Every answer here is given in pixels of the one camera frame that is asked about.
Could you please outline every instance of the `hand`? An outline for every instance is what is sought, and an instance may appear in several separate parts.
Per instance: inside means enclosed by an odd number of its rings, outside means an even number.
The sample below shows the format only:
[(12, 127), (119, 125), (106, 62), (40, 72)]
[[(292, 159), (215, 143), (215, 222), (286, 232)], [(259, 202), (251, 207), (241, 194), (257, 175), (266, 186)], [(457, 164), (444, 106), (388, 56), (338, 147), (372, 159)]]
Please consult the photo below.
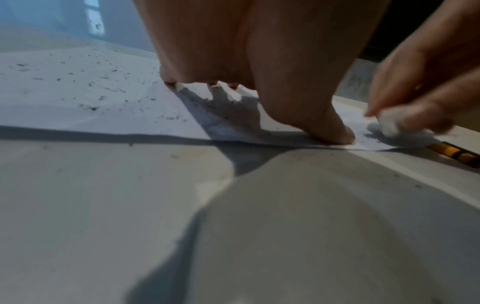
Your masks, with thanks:
[(480, 106), (480, 1), (446, 0), (380, 65), (365, 115), (403, 104), (405, 131), (437, 133)]
[(388, 0), (134, 0), (168, 83), (257, 89), (275, 120), (330, 143), (353, 132), (332, 95)]

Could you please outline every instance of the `sheet of paper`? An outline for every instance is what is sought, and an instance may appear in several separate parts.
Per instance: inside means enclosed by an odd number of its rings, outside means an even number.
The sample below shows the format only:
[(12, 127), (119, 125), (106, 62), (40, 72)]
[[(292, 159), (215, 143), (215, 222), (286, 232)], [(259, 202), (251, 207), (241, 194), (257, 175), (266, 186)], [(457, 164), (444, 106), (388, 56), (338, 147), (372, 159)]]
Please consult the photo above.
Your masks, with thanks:
[[(331, 147), (387, 150), (436, 142), (427, 134), (388, 140), (361, 110), (334, 107), (356, 143)], [(272, 120), (255, 91), (167, 86), (158, 60), (93, 47), (0, 54), (0, 126), (325, 147)]]

